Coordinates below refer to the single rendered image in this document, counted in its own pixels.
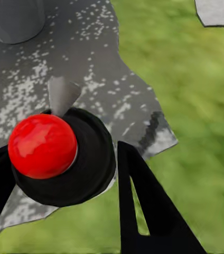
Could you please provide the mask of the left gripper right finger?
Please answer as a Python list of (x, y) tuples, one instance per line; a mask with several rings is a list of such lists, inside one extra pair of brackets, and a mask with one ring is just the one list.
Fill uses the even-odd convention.
[[(138, 150), (118, 141), (117, 158), (122, 254), (207, 254)], [(151, 236), (138, 232), (130, 176)]]

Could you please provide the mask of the insectifuge atomizer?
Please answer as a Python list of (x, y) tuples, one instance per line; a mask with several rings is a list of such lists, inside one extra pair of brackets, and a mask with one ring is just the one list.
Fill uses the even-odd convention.
[(20, 189), (43, 205), (82, 204), (115, 182), (115, 145), (99, 117), (72, 107), (82, 94), (78, 85), (51, 78), (48, 90), (50, 109), (27, 117), (11, 133), (12, 172)]

